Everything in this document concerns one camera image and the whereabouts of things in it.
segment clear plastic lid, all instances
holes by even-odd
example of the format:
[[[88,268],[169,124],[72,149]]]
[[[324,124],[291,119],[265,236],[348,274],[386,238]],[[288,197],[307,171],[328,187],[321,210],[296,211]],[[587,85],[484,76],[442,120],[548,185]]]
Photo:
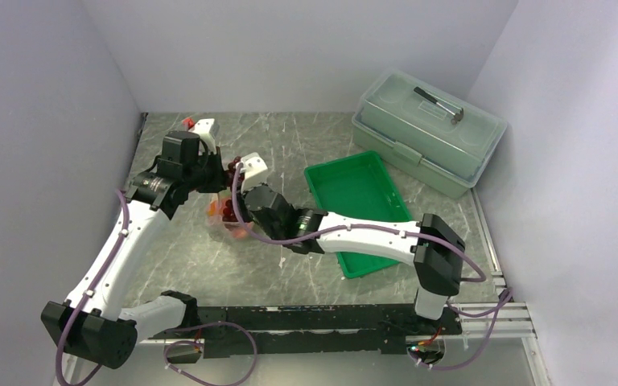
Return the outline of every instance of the clear plastic lid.
[[[507,123],[397,70],[361,98],[362,125],[409,146],[429,162],[474,186]]]

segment red object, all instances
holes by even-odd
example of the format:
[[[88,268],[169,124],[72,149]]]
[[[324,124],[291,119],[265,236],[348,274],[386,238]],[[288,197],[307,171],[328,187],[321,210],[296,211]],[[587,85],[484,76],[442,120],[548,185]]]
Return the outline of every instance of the red object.
[[[196,123],[193,121],[193,118],[191,117],[184,119],[183,121],[181,121],[181,123],[183,123],[183,125],[186,127],[186,130],[190,130],[196,126]]]

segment white wall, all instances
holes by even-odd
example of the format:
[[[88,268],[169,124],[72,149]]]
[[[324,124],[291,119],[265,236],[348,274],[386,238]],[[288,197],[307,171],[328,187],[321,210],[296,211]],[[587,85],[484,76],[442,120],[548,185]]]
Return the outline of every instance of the white wall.
[[[84,0],[143,111],[353,111],[390,65],[464,97],[517,0]]]
[[[138,108],[77,1],[0,1],[0,385],[51,384],[39,320],[117,213]]]
[[[520,1],[469,98],[512,125],[479,192],[555,384],[618,384],[618,2]]]

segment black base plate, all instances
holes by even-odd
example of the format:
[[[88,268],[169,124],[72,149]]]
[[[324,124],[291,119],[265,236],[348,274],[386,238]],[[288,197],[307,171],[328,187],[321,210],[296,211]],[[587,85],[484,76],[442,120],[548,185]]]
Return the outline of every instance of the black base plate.
[[[227,321],[252,331],[260,354],[336,351],[380,351],[405,354],[406,336],[462,332],[458,315],[445,308],[439,320],[417,316],[412,304],[357,306],[198,307],[201,323]],[[162,333],[154,339],[183,339],[187,334]],[[229,327],[202,331],[204,358],[252,354],[245,335]]]

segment box latch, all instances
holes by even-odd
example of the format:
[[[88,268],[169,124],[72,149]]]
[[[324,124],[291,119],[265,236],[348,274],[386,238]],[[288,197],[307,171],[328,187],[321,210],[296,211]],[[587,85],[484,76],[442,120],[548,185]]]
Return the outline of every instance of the box latch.
[[[420,163],[420,159],[422,158],[422,154],[411,149],[409,146],[406,146],[401,142],[395,142],[392,150],[394,150],[394,153],[396,155],[404,158],[406,161],[409,161],[414,165],[418,165]]]

